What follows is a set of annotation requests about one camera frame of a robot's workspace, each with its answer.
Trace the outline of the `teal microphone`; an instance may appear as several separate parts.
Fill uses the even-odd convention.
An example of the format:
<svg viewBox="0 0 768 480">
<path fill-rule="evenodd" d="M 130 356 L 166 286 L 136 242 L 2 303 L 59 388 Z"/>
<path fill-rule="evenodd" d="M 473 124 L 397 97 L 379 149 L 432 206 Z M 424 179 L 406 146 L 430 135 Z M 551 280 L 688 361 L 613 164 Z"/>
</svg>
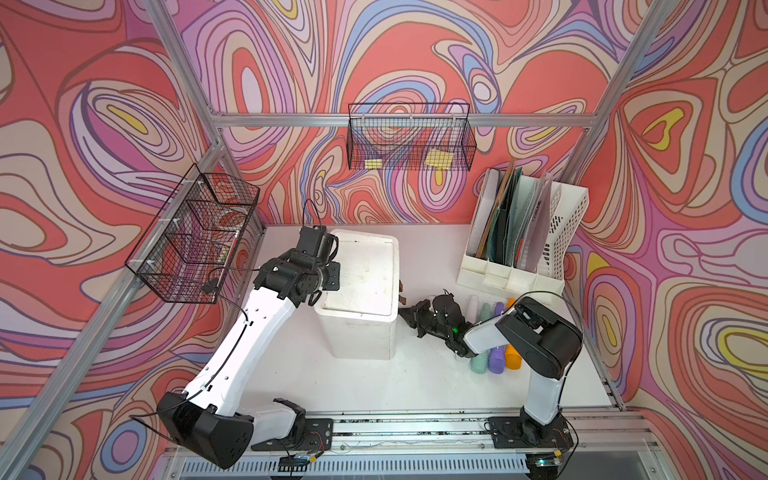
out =
<svg viewBox="0 0 768 480">
<path fill-rule="evenodd" d="M 494 315 L 494 308 L 489 303 L 484 303 L 480 308 L 480 313 L 478 314 L 476 324 L 479 325 L 480 323 L 483 323 L 489 319 L 491 319 Z M 470 360 L 470 370 L 478 375 L 483 375 L 486 373 L 488 368 L 488 358 L 489 358 L 490 351 L 485 351 L 482 353 L 478 353 L 475 357 L 473 357 Z"/>
</svg>

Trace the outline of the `translucent white plastic tube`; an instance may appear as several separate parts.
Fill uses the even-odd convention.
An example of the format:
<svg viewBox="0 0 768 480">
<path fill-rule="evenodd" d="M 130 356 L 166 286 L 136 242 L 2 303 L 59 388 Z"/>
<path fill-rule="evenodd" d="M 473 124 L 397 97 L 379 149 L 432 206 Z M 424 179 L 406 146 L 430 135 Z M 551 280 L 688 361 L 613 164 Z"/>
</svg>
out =
<svg viewBox="0 0 768 480">
<path fill-rule="evenodd" d="M 471 295 L 469 297 L 465 319 L 470 324 L 475 324 L 478 320 L 479 313 L 479 298 L 477 295 Z"/>
</svg>

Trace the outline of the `white plastic drawer cabinet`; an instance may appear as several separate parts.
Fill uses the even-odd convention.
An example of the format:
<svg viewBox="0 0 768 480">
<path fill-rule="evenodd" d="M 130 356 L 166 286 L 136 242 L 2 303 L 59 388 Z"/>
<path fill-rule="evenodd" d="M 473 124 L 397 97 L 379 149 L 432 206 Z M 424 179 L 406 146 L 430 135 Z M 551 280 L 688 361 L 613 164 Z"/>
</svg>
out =
<svg viewBox="0 0 768 480">
<path fill-rule="evenodd" d="M 390 360 L 396 352 L 399 242 L 389 235 L 334 229 L 340 287 L 314 306 L 338 359 Z"/>
</svg>

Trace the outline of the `purple microphone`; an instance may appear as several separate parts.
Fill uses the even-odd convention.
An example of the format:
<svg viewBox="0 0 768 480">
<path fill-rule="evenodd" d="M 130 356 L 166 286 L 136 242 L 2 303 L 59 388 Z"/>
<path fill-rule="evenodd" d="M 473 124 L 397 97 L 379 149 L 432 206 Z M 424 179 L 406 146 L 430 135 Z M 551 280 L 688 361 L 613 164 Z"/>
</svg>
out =
<svg viewBox="0 0 768 480">
<path fill-rule="evenodd" d="M 504 313 L 506 304 L 497 302 L 494 308 L 494 315 L 499 316 Z M 506 370 L 505 359 L 506 347 L 498 346 L 493 348 L 488 357 L 488 371 L 492 374 L 500 375 Z"/>
</svg>

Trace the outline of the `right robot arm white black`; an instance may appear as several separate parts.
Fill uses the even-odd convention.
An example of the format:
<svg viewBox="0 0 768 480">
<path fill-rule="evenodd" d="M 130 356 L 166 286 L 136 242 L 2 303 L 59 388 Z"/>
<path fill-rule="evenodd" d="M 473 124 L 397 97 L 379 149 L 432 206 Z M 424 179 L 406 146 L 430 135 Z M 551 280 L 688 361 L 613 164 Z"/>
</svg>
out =
<svg viewBox="0 0 768 480">
<path fill-rule="evenodd" d="M 525 292 L 503 313 L 476 323 L 466 320 L 449 292 L 398 309 L 419 338 L 438 338 L 459 357 L 474 358 L 510 346 L 528 366 L 528 393 L 519 413 L 488 420 L 497 448 L 566 451 L 575 444 L 561 399 L 569 368 L 582 350 L 583 333 L 573 321 L 542 303 L 542 295 L 563 298 L 546 290 Z"/>
</svg>

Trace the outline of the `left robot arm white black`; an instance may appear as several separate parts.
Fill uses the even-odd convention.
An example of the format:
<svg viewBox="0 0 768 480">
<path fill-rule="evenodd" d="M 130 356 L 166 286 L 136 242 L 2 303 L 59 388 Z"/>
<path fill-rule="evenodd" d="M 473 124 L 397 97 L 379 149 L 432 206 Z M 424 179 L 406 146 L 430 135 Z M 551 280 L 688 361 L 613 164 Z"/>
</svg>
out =
<svg viewBox="0 0 768 480">
<path fill-rule="evenodd" d="M 276 398 L 253 413 L 238 408 L 247 380 L 282 325 L 303 304 L 340 287 L 337 236 L 304 226 L 297 245 L 257 271 L 245 307 L 220 347 L 179 393 L 167 392 L 156 413 L 170 442 L 222 469 L 254 445 L 291 449 L 307 433 L 306 411 Z"/>
</svg>

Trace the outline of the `orange microphone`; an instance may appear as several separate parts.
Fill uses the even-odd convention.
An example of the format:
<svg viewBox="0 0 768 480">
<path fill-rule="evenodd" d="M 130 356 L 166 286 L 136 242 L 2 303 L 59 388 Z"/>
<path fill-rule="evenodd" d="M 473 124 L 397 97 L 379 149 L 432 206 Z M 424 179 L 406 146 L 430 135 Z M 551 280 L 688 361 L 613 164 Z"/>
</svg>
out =
<svg viewBox="0 0 768 480">
<path fill-rule="evenodd" d="M 506 346 L 504 360 L 508 370 L 519 370 L 522 366 L 522 357 L 512 345 Z"/>
</svg>

